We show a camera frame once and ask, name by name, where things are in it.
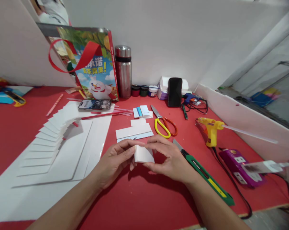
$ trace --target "red tabletop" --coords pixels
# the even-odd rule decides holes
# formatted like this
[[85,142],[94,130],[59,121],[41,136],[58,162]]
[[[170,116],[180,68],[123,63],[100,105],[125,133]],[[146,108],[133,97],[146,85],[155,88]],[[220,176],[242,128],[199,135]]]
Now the red tabletop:
[[[67,88],[32,89],[24,96],[26,105],[19,108],[0,104],[0,175],[34,139],[48,119],[47,112],[65,89]],[[68,103],[66,98],[71,97],[81,99],[78,93],[68,95],[64,92],[64,97],[53,113],[66,105]],[[179,108],[168,108],[166,101],[160,101],[158,98],[131,97],[117,102],[116,105],[130,110],[140,105],[147,105],[150,109],[150,105],[153,105],[162,116],[172,120],[179,130],[175,139],[231,194],[235,201],[235,206],[231,207],[234,212],[240,215],[247,213],[245,203],[211,150],[206,147],[203,137],[195,126],[195,119],[198,117],[220,120],[212,110],[209,109],[205,115],[194,110],[190,111],[189,119],[185,120]],[[115,130],[130,127],[131,119],[134,119],[132,115],[112,117],[103,154],[116,143]],[[146,121],[156,134],[154,119]],[[146,142],[147,139],[143,138],[140,141]],[[238,149],[249,162],[262,161],[262,158],[231,130],[219,130],[217,143],[217,147]],[[154,158],[156,163],[162,163],[165,159],[159,153],[154,155]],[[267,183],[256,189],[238,185],[253,211],[289,204],[285,182],[275,175],[266,176],[266,179]],[[155,175],[139,164],[132,172],[126,168],[118,179],[98,196],[83,220],[81,229],[179,229],[197,225],[199,219],[192,196],[183,184],[163,175]],[[32,222],[4,222],[0,223],[0,228],[24,229]]]

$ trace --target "yellow glue gun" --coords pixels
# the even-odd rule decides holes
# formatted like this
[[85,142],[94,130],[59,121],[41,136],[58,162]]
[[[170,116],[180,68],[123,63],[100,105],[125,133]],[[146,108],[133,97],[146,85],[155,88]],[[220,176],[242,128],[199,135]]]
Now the yellow glue gun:
[[198,118],[198,122],[204,124],[207,128],[208,140],[206,145],[208,147],[216,147],[217,145],[217,129],[222,130],[224,122],[216,121],[209,118]]

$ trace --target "green utility knife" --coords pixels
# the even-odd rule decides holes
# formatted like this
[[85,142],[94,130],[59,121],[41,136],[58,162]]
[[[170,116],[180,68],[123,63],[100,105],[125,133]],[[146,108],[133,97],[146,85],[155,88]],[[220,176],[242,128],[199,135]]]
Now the green utility knife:
[[229,195],[211,176],[210,174],[196,161],[196,159],[189,155],[182,146],[173,139],[173,143],[179,148],[182,155],[189,162],[189,164],[207,181],[207,183],[216,191],[217,194],[225,201],[229,206],[235,205],[234,199]]

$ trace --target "red scissors handle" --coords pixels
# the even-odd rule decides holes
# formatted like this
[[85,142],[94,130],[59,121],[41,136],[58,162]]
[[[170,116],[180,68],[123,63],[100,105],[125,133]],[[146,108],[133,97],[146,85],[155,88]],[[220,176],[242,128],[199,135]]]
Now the red scissors handle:
[[[166,128],[169,130],[169,132],[170,132],[171,136],[176,136],[176,135],[177,135],[177,133],[178,133],[179,131],[178,131],[178,129],[177,129],[177,127],[176,127],[175,123],[174,123],[173,121],[169,120],[169,119],[168,119],[168,118],[166,118],[166,117],[162,117],[161,119],[163,120],[163,122],[164,122],[164,124],[165,124]],[[171,123],[171,124],[173,125],[173,127],[175,128],[175,133],[172,133],[172,132],[170,131],[170,129],[169,129],[169,127],[168,127],[168,124],[167,124],[167,122],[166,122],[166,121],[167,121],[167,122],[169,122],[169,123]]]

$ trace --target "printed bag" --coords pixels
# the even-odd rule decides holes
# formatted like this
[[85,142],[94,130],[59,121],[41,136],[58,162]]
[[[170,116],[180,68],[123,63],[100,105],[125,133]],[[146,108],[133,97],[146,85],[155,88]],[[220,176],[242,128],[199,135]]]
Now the printed bag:
[[[50,45],[51,65],[63,73],[75,72],[76,83],[82,86],[88,99],[118,101],[111,31],[102,28],[57,29],[62,39],[57,39]],[[59,41],[65,41],[64,46],[74,68],[72,71],[61,70],[51,60],[50,50]]]

